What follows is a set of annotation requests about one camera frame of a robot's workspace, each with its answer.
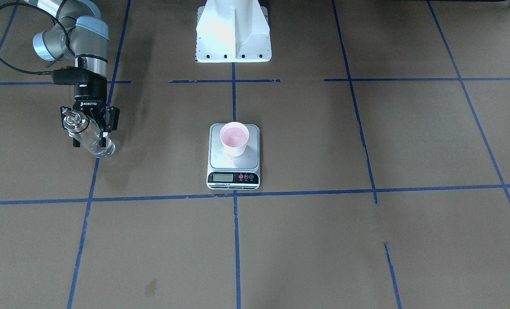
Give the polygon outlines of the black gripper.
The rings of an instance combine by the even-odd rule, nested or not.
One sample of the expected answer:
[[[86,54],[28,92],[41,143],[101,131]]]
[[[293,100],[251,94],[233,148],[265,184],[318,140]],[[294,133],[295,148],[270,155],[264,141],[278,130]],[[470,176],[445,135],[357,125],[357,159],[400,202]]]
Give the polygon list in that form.
[[[88,82],[74,86],[73,110],[84,113],[98,125],[103,125],[100,132],[100,146],[108,147],[109,133],[118,129],[120,110],[114,106],[106,107],[107,80],[104,77],[96,77]],[[75,117],[75,113],[68,107],[60,107],[62,128],[68,130],[65,125],[67,117]],[[72,136],[72,146],[80,148],[80,142]]]

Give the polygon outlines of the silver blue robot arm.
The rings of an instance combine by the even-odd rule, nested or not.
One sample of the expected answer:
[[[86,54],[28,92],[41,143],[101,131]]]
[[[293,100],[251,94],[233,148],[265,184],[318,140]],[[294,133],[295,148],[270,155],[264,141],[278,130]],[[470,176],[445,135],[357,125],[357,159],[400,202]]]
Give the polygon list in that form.
[[[74,64],[49,71],[55,85],[74,86],[74,104],[61,107],[61,125],[74,147],[84,147],[97,157],[115,151],[109,134],[116,130],[119,110],[108,106],[109,28],[91,0],[23,0],[48,14],[53,27],[33,38],[36,54],[50,65]]]

